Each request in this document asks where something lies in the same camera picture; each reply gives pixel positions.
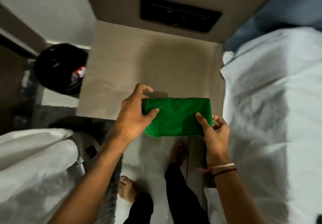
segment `blue headboard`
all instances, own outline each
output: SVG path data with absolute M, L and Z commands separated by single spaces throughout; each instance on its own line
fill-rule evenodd
M 224 51 L 270 31 L 285 27 L 310 26 L 322 30 L 322 0 L 269 0 L 223 44 Z

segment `trash bin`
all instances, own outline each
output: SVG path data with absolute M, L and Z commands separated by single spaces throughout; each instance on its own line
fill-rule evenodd
M 42 51 L 34 64 L 35 76 L 44 87 L 78 97 L 88 54 L 71 44 L 60 43 Z

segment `white bracelet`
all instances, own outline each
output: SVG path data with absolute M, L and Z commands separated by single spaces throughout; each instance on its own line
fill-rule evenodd
M 210 166 L 211 168 L 222 168 L 222 167 L 227 167 L 227 166 L 234 166 L 234 163 L 229 163 L 225 165 L 216 165 L 216 166 Z

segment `person's left hand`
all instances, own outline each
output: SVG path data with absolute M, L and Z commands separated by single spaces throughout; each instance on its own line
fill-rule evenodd
M 121 138 L 126 147 L 151 124 L 159 112 L 159 109 L 152 109 L 147 115 L 142 115 L 142 99 L 149 98 L 143 91 L 153 92 L 153 89 L 147 85 L 137 84 L 134 92 L 122 101 L 121 110 L 113 127 L 113 136 Z

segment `green towel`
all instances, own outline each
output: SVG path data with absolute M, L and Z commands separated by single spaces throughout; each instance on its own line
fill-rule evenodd
M 142 113 L 151 109 L 160 111 L 152 123 L 144 130 L 151 137 L 161 136 L 203 136 L 202 126 L 195 113 L 199 112 L 212 126 L 210 99 L 208 98 L 160 98 L 143 101 Z

